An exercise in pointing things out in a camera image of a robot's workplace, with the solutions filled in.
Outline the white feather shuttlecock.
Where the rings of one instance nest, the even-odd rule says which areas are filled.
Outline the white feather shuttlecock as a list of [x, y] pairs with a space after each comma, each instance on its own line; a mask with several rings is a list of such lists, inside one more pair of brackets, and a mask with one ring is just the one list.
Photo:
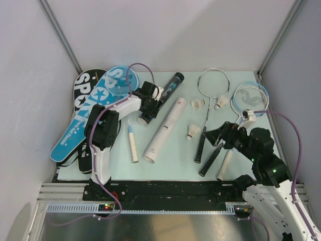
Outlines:
[[227, 103], [228, 103], [228, 98], [225, 95], [221, 95], [218, 98], [218, 100], [214, 106], [214, 109], [219, 110], [221, 107], [225, 106]]
[[199, 110], [204, 104], [205, 104], [205, 100], [204, 99], [193, 99], [191, 101], [191, 107], [194, 110]]
[[195, 125], [195, 124], [190, 124], [189, 125], [189, 130], [186, 135], [186, 140], [191, 140], [196, 134], [200, 132], [200, 127]]

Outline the black shuttlecock tube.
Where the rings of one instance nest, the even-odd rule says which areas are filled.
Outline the black shuttlecock tube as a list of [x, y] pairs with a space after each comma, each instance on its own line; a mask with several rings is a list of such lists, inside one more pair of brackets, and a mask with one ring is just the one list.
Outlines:
[[[185, 77], [180, 72], [176, 72], [170, 81], [165, 85], [162, 95], [160, 96], [159, 101], [161, 102], [158, 110], [160, 110], [163, 105], [168, 101], [168, 99], [172, 96], [172, 94], [177, 90], [180, 84], [184, 81]], [[153, 119], [152, 116], [142, 113], [137, 121], [143, 126], [148, 126], [148, 124]]]

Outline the white shuttlecock tube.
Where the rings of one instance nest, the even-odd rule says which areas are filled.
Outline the white shuttlecock tube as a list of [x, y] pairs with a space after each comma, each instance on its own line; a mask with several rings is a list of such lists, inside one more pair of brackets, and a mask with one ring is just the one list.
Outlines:
[[143, 155], [146, 161], [155, 163], [187, 104], [183, 97], [179, 97], [173, 104]]

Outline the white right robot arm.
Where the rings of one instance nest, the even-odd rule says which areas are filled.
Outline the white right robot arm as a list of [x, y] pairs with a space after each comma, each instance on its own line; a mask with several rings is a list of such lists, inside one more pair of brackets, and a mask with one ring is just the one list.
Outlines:
[[223, 140], [224, 149], [235, 149], [252, 162], [254, 179], [242, 175], [233, 180], [235, 200], [248, 202], [282, 240], [320, 240], [320, 231], [293, 187], [288, 167], [274, 153], [269, 130], [253, 128], [248, 133], [225, 122], [203, 135], [213, 146]]

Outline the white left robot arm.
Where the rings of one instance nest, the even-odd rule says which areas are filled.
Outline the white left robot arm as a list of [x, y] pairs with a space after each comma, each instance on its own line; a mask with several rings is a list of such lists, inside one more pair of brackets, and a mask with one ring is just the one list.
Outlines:
[[145, 81], [142, 87], [129, 92], [114, 104], [93, 106], [85, 127], [85, 136], [91, 150], [92, 174], [90, 180], [97, 185], [94, 195], [106, 200], [111, 195], [109, 156], [117, 138], [118, 123], [129, 114], [140, 111], [155, 118], [160, 110], [162, 89]]

